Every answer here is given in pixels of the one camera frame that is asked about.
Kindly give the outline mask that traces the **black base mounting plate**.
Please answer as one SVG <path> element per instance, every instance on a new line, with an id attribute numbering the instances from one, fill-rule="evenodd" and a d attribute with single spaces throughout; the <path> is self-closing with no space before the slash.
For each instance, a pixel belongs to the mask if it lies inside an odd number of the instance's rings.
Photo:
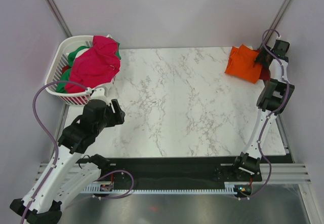
<path id="1" fill-rule="evenodd" d="M 202 182 L 252 182 L 262 181 L 261 172 L 239 180 L 233 172 L 234 157 L 184 157 L 184 158 L 110 158 L 104 164 L 101 176 L 113 183 L 183 183 Z"/>

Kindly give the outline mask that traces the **orange t-shirt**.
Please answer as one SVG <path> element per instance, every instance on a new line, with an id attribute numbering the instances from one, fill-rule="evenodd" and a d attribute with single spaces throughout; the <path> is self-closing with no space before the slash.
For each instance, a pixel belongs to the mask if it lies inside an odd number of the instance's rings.
<path id="1" fill-rule="evenodd" d="M 232 47 L 225 73 L 255 84 L 262 70 L 262 65 L 255 62 L 258 55 L 258 50 L 252 50 L 245 45 Z"/>

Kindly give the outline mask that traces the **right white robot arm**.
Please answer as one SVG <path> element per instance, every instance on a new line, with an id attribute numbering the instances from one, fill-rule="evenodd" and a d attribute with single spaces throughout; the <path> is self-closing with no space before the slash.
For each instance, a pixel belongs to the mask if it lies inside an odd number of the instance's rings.
<path id="1" fill-rule="evenodd" d="M 247 181 L 249 177 L 260 174 L 263 158 L 262 147 L 267 134 L 278 115 L 285 109 L 295 86 L 289 82 L 287 68 L 289 59 L 286 53 L 290 44 L 276 39 L 273 48 L 264 47 L 257 61 L 265 62 L 270 71 L 270 80 L 265 83 L 257 108 L 258 114 L 252 135 L 246 149 L 236 157 L 232 167 L 233 177 Z"/>

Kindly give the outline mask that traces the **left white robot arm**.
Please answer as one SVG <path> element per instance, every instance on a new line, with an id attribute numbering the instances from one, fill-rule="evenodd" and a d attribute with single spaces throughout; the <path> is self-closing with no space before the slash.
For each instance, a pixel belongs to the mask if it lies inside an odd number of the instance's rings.
<path id="1" fill-rule="evenodd" d="M 64 128 L 55 151 L 38 181 L 23 198 L 15 199 L 10 209 L 21 216 L 21 222 L 58 223 L 68 204 L 89 184 L 111 175 L 109 160 L 95 154 L 71 180 L 64 178 L 105 128 L 122 125 L 125 112 L 117 99 L 106 103 L 92 99 L 81 115 Z"/>

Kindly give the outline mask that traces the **white plastic laundry basket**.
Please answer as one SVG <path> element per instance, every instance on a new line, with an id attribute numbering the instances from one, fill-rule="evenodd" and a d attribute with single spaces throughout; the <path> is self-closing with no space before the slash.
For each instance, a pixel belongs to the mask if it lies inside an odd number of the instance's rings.
<path id="1" fill-rule="evenodd" d="M 68 105 L 84 105 L 96 89 L 107 96 L 120 71 L 119 42 L 112 36 L 78 35 L 65 39 L 58 47 L 45 84 L 46 88 Z M 62 74 L 62 67 L 71 69 Z"/>

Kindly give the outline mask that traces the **red garment in basket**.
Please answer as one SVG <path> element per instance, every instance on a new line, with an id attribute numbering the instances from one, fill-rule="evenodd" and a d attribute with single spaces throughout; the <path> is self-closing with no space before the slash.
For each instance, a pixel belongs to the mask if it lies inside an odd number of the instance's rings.
<path id="1" fill-rule="evenodd" d="M 62 74 L 64 74 L 69 69 L 71 69 L 71 67 L 69 65 L 62 67 L 62 70 L 61 70 Z"/>

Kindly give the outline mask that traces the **aluminium frame rail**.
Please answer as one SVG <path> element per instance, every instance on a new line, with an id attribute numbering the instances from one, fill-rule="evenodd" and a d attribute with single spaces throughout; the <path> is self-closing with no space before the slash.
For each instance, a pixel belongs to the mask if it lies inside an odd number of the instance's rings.
<path id="1" fill-rule="evenodd" d="M 304 164 L 271 164 L 272 171 L 269 184 L 309 184 L 310 176 Z"/>

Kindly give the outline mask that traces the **folded dark red t-shirt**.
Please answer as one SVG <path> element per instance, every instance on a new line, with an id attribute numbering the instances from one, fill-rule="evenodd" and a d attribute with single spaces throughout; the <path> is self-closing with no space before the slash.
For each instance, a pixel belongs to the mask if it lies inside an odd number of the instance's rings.
<path id="1" fill-rule="evenodd" d="M 261 66 L 259 79 L 263 81 L 268 81 L 270 80 L 269 66 L 271 64 L 272 57 L 268 54 L 268 52 L 264 48 L 255 50 L 255 52 L 257 52 L 258 55 L 254 60 L 254 65 Z"/>

